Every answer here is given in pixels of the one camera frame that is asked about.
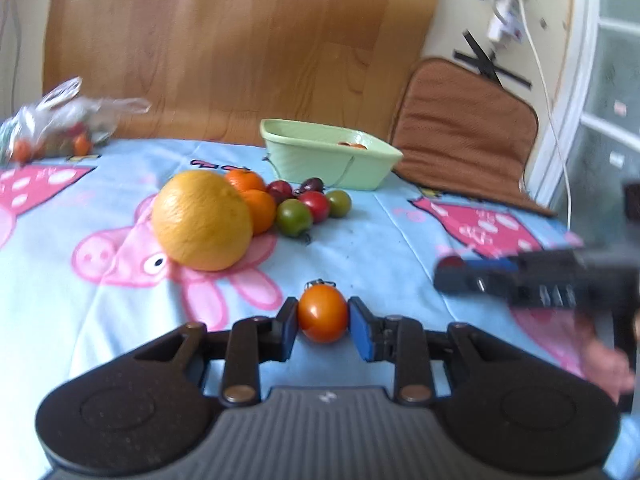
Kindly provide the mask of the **right human hand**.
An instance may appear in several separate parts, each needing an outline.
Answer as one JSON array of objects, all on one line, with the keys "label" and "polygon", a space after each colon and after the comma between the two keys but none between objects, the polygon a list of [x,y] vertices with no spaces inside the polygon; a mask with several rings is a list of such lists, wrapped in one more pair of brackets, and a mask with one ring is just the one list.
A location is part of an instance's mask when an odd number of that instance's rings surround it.
[{"label": "right human hand", "polygon": [[582,374],[605,391],[614,402],[634,391],[636,375],[628,356],[618,349],[608,348],[598,338],[596,324],[583,314],[574,317],[577,353]]}]

